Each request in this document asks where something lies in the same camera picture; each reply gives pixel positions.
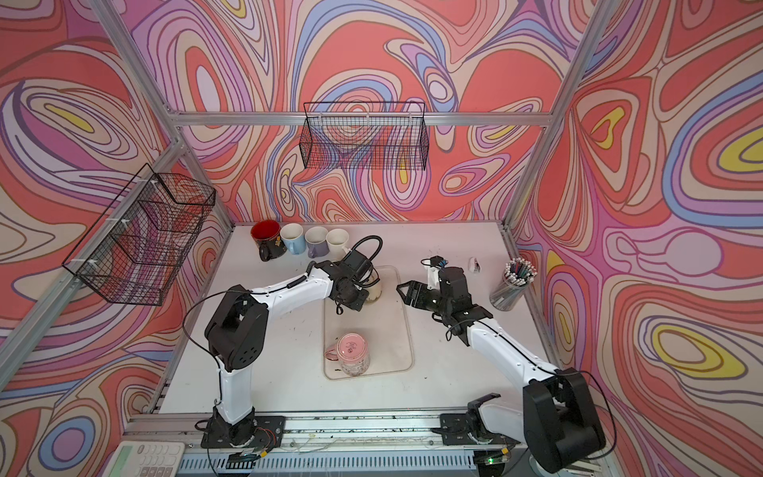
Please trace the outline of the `purple mug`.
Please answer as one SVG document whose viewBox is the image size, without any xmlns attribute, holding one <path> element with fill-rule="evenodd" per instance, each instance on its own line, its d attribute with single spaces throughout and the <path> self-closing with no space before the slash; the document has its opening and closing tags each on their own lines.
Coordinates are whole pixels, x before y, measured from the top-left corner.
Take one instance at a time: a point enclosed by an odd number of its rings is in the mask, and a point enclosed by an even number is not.
<svg viewBox="0 0 763 477">
<path fill-rule="evenodd" d="M 329 231 L 324 227 L 312 227 L 305 232 L 308 258 L 328 256 L 330 249 L 327 242 Z"/>
</svg>

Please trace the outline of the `black skull mug red inside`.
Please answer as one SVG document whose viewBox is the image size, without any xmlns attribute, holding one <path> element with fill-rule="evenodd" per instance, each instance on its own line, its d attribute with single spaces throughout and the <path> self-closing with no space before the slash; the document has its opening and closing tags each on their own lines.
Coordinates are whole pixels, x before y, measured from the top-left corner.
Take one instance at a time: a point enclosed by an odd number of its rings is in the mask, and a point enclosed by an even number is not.
<svg viewBox="0 0 763 477">
<path fill-rule="evenodd" d="M 260 221 L 250 229 L 250 236 L 258 246 L 262 262 L 270 262 L 286 254 L 287 248 L 280 232 L 281 226 L 275 220 Z"/>
</svg>

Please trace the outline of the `pink patterned mug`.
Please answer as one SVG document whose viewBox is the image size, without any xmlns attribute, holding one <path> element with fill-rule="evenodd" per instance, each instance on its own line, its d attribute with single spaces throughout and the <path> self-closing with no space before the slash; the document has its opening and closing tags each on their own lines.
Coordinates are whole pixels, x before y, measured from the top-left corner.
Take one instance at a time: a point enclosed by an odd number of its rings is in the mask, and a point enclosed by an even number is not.
<svg viewBox="0 0 763 477">
<path fill-rule="evenodd" d="M 358 333 L 348 333 L 324 352 L 324 358 L 336 362 L 347 376 L 358 377 L 365 374 L 371 365 L 369 345 Z"/>
</svg>

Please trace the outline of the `white small mug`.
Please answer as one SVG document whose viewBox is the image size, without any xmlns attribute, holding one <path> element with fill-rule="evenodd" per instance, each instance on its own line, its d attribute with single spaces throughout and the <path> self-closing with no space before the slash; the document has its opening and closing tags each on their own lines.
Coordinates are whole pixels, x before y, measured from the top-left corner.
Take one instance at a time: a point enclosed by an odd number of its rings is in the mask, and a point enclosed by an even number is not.
<svg viewBox="0 0 763 477">
<path fill-rule="evenodd" d="M 329 246 L 331 260 L 341 260 L 349 252 L 349 233 L 344 229 L 333 229 L 328 232 L 326 242 Z"/>
</svg>

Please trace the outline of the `light blue mug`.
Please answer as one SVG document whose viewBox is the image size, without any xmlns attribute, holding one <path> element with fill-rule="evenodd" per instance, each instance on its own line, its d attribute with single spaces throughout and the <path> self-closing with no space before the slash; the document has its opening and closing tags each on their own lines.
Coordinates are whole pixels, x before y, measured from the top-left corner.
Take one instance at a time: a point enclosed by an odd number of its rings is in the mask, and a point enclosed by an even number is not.
<svg viewBox="0 0 763 477">
<path fill-rule="evenodd" d="M 291 223 L 284 225 L 280 230 L 280 236 L 290 254 L 299 256 L 307 250 L 304 236 L 304 228 L 300 224 Z"/>
</svg>

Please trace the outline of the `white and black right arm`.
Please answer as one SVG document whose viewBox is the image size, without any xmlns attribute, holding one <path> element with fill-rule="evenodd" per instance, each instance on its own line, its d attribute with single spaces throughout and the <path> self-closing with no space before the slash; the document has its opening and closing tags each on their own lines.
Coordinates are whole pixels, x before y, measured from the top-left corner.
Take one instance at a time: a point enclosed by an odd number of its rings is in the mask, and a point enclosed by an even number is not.
<svg viewBox="0 0 763 477">
<path fill-rule="evenodd" d="M 489 310 L 473 302 L 462 268 L 439 270 L 438 281 L 431 288 L 409 280 L 397 293 L 405 305 L 429 312 L 449 337 L 481 354 L 522 393 L 518 409 L 499 396 L 474 401 L 478 423 L 488 433 L 524 443 L 547 473 L 604 449 L 606 435 L 582 373 L 542 361 L 511 337 Z"/>
</svg>

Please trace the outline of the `cream speckled round mug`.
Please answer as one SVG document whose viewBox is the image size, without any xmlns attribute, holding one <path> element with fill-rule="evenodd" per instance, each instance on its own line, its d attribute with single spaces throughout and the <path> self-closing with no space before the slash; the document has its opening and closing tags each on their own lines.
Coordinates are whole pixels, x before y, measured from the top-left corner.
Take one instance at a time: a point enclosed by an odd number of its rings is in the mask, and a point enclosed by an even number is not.
<svg viewBox="0 0 763 477">
<path fill-rule="evenodd" d="M 378 301 L 383 292 L 383 284 L 382 284 L 381 278 L 379 277 L 379 274 L 375 275 L 375 277 L 373 278 L 373 281 L 375 283 L 368 288 L 369 295 L 366 299 L 367 303 L 374 303 Z"/>
</svg>

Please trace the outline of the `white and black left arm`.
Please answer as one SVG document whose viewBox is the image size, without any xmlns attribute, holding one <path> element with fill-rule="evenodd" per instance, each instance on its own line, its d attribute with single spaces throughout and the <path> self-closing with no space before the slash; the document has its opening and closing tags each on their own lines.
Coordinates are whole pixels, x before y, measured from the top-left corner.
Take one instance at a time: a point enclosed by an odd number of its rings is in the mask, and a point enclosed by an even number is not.
<svg viewBox="0 0 763 477">
<path fill-rule="evenodd" d="M 340 310 L 360 311 L 369 296 L 373 262 L 351 250 L 339 262 L 310 262 L 306 272 L 264 287 L 227 290 L 204 336 L 220 366 L 220 399 L 203 428 L 204 449 L 242 448 L 258 433 L 250 366 L 264 349 L 271 320 L 308 303 L 330 299 Z"/>
</svg>

